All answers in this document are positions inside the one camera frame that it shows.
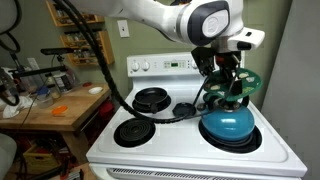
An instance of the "stove knob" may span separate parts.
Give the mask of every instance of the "stove knob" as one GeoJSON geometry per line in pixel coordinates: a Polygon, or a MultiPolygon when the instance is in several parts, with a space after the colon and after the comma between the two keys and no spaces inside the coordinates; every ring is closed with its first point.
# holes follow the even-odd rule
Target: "stove knob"
{"type": "Polygon", "coordinates": [[[132,64],[131,64],[131,69],[132,69],[134,72],[138,71],[138,70],[140,69],[139,63],[137,63],[137,62],[132,63],[132,64]]]}
{"type": "Polygon", "coordinates": [[[144,62],[141,69],[143,69],[144,71],[148,71],[150,69],[150,64],[148,62],[144,62]]]}
{"type": "Polygon", "coordinates": [[[198,69],[198,66],[197,66],[196,62],[194,62],[194,61],[192,61],[191,66],[192,66],[193,69],[198,69]]]}

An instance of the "wooden shelf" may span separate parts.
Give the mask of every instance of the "wooden shelf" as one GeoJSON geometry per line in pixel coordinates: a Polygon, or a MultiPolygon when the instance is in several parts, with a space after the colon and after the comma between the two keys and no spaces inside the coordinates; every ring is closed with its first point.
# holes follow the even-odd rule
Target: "wooden shelf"
{"type": "MultiPolygon", "coordinates": [[[[58,13],[55,5],[48,0],[46,1],[49,12],[51,14],[52,20],[54,24],[57,27],[65,27],[65,26],[74,26],[75,24],[70,20],[70,18],[66,15],[61,15],[61,12],[58,13]]],[[[85,18],[90,18],[90,20],[87,21],[88,24],[93,24],[93,23],[103,23],[104,22],[104,17],[102,16],[96,16],[92,14],[82,14],[83,17],[85,18]]]]}
{"type": "MultiPolygon", "coordinates": [[[[97,40],[100,43],[100,48],[105,56],[106,63],[107,64],[112,64],[114,63],[114,55],[109,39],[109,34],[107,31],[98,31],[97,33],[97,40]]],[[[91,49],[90,46],[88,45],[83,45],[83,46],[70,46],[70,44],[77,44],[77,43],[85,43],[85,40],[79,40],[79,41],[68,41],[67,35],[62,35],[60,36],[61,42],[64,47],[70,47],[74,49],[81,49],[81,48],[87,48],[91,49]]],[[[80,63],[82,60],[93,60],[96,59],[96,57],[88,57],[88,58],[75,58],[73,54],[68,54],[68,59],[70,62],[73,63],[73,65],[78,66],[78,65],[98,65],[98,62],[83,62],[80,63]]]]}

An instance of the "black cable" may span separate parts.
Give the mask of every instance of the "black cable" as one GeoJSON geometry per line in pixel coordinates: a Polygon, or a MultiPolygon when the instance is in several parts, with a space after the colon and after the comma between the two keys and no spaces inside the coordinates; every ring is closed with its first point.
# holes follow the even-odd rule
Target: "black cable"
{"type": "Polygon", "coordinates": [[[79,11],[70,3],[69,0],[53,0],[63,11],[65,11],[67,13],[67,15],[70,17],[70,19],[75,23],[75,25],[78,27],[79,31],[83,34],[83,36],[85,37],[85,39],[88,41],[90,47],[92,48],[92,50],[94,51],[95,55],[97,56],[98,59],[98,63],[100,65],[101,71],[104,75],[105,80],[107,81],[109,88],[111,89],[112,93],[115,96],[115,99],[120,103],[121,106],[123,106],[123,108],[125,110],[127,110],[130,114],[134,115],[136,118],[142,119],[142,120],[148,120],[148,121],[152,121],[154,123],[173,123],[173,122],[177,122],[177,121],[181,121],[184,118],[186,118],[188,116],[188,114],[186,114],[183,117],[177,117],[177,118],[170,118],[170,119],[155,119],[155,118],[150,118],[147,116],[144,116],[142,114],[140,114],[139,112],[135,111],[132,107],[130,107],[125,100],[121,97],[116,84],[111,76],[111,73],[108,69],[108,66],[105,62],[105,57],[103,56],[99,46],[98,46],[98,42],[96,41],[96,39],[94,38],[94,35],[92,33],[92,30],[89,28],[89,26],[87,25],[86,21],[84,20],[84,18],[82,17],[82,15],[79,13],[79,11]],[[64,3],[66,3],[69,8],[74,12],[75,15],[77,15],[77,18],[74,16],[74,14],[70,11],[70,9],[68,7],[66,7],[64,5],[64,3]]]}
{"type": "Polygon", "coordinates": [[[201,94],[204,86],[205,86],[205,85],[207,84],[207,82],[209,81],[209,79],[210,79],[210,75],[203,81],[203,83],[202,83],[202,85],[201,85],[201,87],[200,87],[200,89],[199,89],[199,91],[198,91],[198,93],[197,93],[197,96],[196,96],[196,98],[194,99],[194,101],[193,101],[193,103],[192,103],[193,106],[196,105],[196,103],[197,103],[197,101],[198,101],[198,98],[199,98],[199,96],[200,96],[200,94],[201,94]]]}
{"type": "Polygon", "coordinates": [[[7,32],[6,35],[12,40],[12,42],[16,46],[16,49],[12,49],[9,46],[7,46],[1,39],[0,39],[0,46],[9,52],[13,52],[13,53],[20,52],[21,47],[19,45],[19,42],[16,40],[16,38],[14,38],[12,34],[10,34],[9,32],[7,32]]]}
{"type": "Polygon", "coordinates": [[[4,94],[0,93],[0,99],[5,102],[6,104],[10,105],[10,106],[16,106],[19,104],[20,99],[19,99],[19,95],[13,95],[14,97],[14,103],[11,102],[7,97],[5,97],[4,94]]]}
{"type": "Polygon", "coordinates": [[[20,156],[20,166],[19,166],[19,171],[18,175],[16,177],[16,180],[26,180],[27,179],[27,172],[28,172],[28,167],[27,167],[27,162],[23,157],[23,153],[18,149],[17,150],[18,155],[20,156]]]}
{"type": "MultiPolygon", "coordinates": [[[[42,84],[42,86],[40,86],[40,89],[45,86],[45,84],[46,84],[47,81],[48,81],[48,78],[47,78],[46,81],[42,84]]],[[[13,134],[13,138],[17,135],[17,133],[20,131],[20,129],[21,129],[21,127],[23,126],[23,124],[25,123],[25,121],[28,119],[29,114],[30,114],[30,112],[31,112],[31,109],[32,109],[32,107],[33,107],[33,104],[34,104],[34,102],[36,101],[37,97],[38,97],[38,93],[36,94],[36,96],[35,96],[34,99],[32,100],[32,103],[31,103],[31,105],[30,105],[30,107],[29,107],[29,110],[28,110],[27,115],[26,115],[25,118],[23,119],[22,123],[20,124],[20,126],[18,127],[18,129],[16,130],[16,132],[13,134]]]]}
{"type": "Polygon", "coordinates": [[[228,92],[226,93],[226,95],[224,96],[224,98],[223,98],[223,100],[222,100],[222,102],[221,102],[221,105],[222,105],[222,106],[226,103],[228,97],[229,97],[230,94],[231,94],[233,85],[234,85],[234,83],[235,83],[235,81],[236,81],[236,78],[238,77],[238,69],[239,69],[239,67],[236,68],[236,70],[235,70],[235,75],[234,75],[233,78],[232,78],[232,81],[231,81],[230,87],[229,87],[229,89],[228,89],[228,92]]]}
{"type": "Polygon", "coordinates": [[[53,55],[53,58],[51,59],[51,67],[53,67],[53,60],[56,57],[56,55],[53,55]]]}
{"type": "Polygon", "coordinates": [[[205,116],[205,115],[213,113],[214,111],[215,111],[215,109],[212,109],[211,111],[208,111],[208,112],[205,112],[205,113],[202,113],[202,114],[196,114],[196,115],[193,115],[193,116],[188,116],[185,119],[193,119],[193,118],[196,118],[196,117],[205,116]]]}
{"type": "Polygon", "coordinates": [[[14,22],[14,24],[6,31],[2,32],[0,35],[3,35],[3,34],[7,34],[7,36],[9,36],[9,38],[12,40],[12,42],[14,43],[14,45],[16,46],[16,49],[11,49],[10,47],[8,47],[1,39],[0,39],[0,46],[9,51],[9,52],[14,52],[14,53],[17,53],[17,52],[20,52],[21,48],[20,48],[20,45],[18,43],[18,41],[16,40],[16,38],[14,38],[12,36],[12,34],[10,34],[10,31],[12,29],[14,29],[15,27],[17,27],[21,21],[21,18],[22,18],[22,10],[21,10],[21,6],[20,6],[20,3],[18,0],[14,0],[15,4],[16,4],[16,8],[17,8],[17,18],[16,18],[16,21],[14,22]]]}

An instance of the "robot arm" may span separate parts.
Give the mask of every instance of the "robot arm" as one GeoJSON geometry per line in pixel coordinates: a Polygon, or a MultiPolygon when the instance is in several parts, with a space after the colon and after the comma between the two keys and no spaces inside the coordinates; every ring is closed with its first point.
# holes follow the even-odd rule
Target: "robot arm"
{"type": "Polygon", "coordinates": [[[264,32],[243,27],[242,0],[193,0],[166,6],[154,0],[71,0],[79,9],[108,17],[138,21],[159,30],[168,39],[205,46],[216,52],[252,50],[264,32]]]}

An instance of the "orange object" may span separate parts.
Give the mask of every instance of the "orange object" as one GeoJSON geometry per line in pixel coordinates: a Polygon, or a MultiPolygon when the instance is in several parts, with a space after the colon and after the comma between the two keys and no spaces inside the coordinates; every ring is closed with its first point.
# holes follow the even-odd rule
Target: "orange object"
{"type": "Polygon", "coordinates": [[[66,110],[68,109],[68,106],[59,106],[57,108],[54,108],[52,110],[52,115],[54,116],[60,116],[62,115],[66,110]]]}
{"type": "Polygon", "coordinates": [[[86,83],[84,83],[82,86],[83,86],[83,87],[89,87],[89,86],[91,86],[91,85],[92,85],[91,82],[86,82],[86,83]]]}

